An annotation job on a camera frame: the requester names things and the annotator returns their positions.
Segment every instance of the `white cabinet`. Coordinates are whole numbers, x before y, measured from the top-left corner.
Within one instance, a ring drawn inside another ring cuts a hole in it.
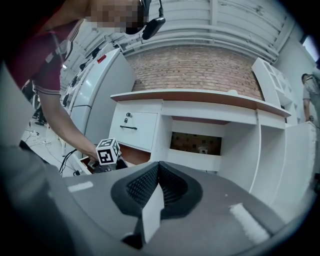
[[[311,122],[285,129],[284,166],[271,208],[287,223],[309,206],[314,175],[316,128]]]
[[[151,152],[157,116],[156,113],[116,110],[109,138],[116,138],[120,144]]]
[[[256,59],[252,70],[259,82],[264,100],[277,107],[282,106],[289,111],[291,116],[286,120],[289,125],[298,124],[297,103],[286,77],[261,58]]]
[[[224,127],[218,175],[249,192],[259,166],[261,126],[230,122]]]

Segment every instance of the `headset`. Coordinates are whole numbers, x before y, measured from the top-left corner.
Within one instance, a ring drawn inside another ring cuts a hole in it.
[[[166,22],[164,17],[164,9],[162,6],[161,0],[159,0],[160,8],[159,8],[159,17],[152,19],[151,21],[147,21],[149,16],[149,8],[152,0],[140,0],[140,6],[138,6],[138,23],[137,27],[127,27],[125,29],[125,33],[129,35],[133,35],[138,33],[143,29],[142,38],[144,40],[148,40],[153,37],[158,30],[163,26]]]

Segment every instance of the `man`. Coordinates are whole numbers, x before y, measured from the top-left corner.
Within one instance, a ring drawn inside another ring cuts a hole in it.
[[[303,74],[301,77],[303,83],[303,110],[305,121],[310,120],[310,102],[314,105],[317,121],[320,123],[320,72],[316,67],[312,74]],[[316,145],[313,169],[316,173],[320,171],[320,129],[316,129]],[[319,190],[320,180],[316,185]]]
[[[320,122],[320,80],[317,77],[317,73],[303,74],[301,77],[303,83],[303,111],[305,121],[310,119],[310,101],[314,105],[317,120]]]
[[[60,70],[65,60],[67,41],[72,41],[82,19],[100,27],[123,28],[127,34],[139,32],[149,14],[151,0],[49,0],[28,1],[40,8],[29,13],[21,24],[19,38],[12,39],[13,51],[4,60],[22,88],[34,80],[44,116],[52,130],[65,142],[96,161],[96,147],[74,125],[60,103]]]

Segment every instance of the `white ceiling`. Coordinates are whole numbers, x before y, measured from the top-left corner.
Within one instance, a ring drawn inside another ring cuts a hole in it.
[[[124,55],[169,45],[223,47],[273,63],[288,39],[295,21],[276,0],[162,0],[166,23],[149,40],[141,33],[126,35],[81,25],[74,49],[61,72],[61,87],[68,85],[79,65],[100,42],[121,48]],[[159,2],[153,0],[149,19],[158,17]]]

